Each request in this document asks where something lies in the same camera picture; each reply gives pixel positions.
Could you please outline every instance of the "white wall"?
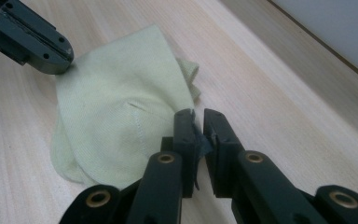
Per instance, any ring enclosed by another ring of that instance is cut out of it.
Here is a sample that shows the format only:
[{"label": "white wall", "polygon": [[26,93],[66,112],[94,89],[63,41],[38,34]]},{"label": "white wall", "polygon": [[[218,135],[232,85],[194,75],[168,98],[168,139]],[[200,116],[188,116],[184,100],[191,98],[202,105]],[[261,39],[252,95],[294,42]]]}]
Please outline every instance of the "white wall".
[{"label": "white wall", "polygon": [[358,0],[272,0],[358,68]]}]

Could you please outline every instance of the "towel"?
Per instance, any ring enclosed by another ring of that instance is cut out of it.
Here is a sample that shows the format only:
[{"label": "towel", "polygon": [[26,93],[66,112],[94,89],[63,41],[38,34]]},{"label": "towel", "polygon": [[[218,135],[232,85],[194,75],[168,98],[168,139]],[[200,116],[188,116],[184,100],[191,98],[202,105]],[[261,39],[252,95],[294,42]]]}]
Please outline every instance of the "towel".
[{"label": "towel", "polygon": [[87,187],[124,189],[144,174],[175,112],[194,108],[196,63],[175,59],[156,25],[77,58],[56,76],[52,164]]}]

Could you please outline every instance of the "wooden table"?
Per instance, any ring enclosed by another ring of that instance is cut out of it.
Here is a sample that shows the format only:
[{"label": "wooden table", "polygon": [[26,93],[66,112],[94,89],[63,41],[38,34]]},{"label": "wooden table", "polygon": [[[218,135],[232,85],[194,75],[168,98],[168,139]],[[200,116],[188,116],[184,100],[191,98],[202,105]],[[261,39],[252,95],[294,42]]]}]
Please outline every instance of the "wooden table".
[{"label": "wooden table", "polygon": [[[76,57],[157,24],[177,57],[200,64],[196,103],[224,113],[247,149],[261,151],[310,194],[358,192],[358,75],[267,1],[24,0],[65,35]],[[83,186],[49,157],[55,77],[0,53],[0,223],[57,223]],[[204,162],[183,223],[235,223],[215,199]]]}]

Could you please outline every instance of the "wood grain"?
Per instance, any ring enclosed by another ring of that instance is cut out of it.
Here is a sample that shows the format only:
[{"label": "wood grain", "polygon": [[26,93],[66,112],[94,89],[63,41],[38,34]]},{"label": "wood grain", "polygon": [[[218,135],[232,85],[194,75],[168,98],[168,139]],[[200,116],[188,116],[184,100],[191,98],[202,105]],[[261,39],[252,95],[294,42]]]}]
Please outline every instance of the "wood grain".
[{"label": "wood grain", "polygon": [[[358,75],[266,1],[24,0],[57,27],[76,57],[157,24],[177,57],[200,64],[203,108],[224,113],[247,149],[270,156],[299,188],[358,191]],[[0,223],[57,223],[84,188],[49,159],[54,76],[0,53]],[[229,200],[201,191],[182,223],[235,223]]]}]

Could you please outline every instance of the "brass insert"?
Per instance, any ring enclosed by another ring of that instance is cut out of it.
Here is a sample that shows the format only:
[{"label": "brass insert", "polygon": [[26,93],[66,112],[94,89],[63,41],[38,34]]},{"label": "brass insert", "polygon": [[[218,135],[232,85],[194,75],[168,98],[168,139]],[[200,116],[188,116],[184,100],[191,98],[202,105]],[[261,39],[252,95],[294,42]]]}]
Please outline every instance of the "brass insert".
[{"label": "brass insert", "polygon": [[351,195],[346,194],[341,191],[332,191],[329,193],[329,196],[333,202],[346,207],[346,208],[357,208],[358,202]]},{"label": "brass insert", "polygon": [[259,154],[256,154],[254,152],[248,152],[246,153],[246,160],[251,162],[262,162],[263,157],[261,157]]},{"label": "brass insert", "polygon": [[170,163],[175,160],[175,157],[170,154],[162,154],[158,157],[158,161],[161,163]]},{"label": "brass insert", "polygon": [[88,207],[101,207],[110,200],[110,193],[106,189],[100,189],[92,192],[87,197],[86,205]]}]

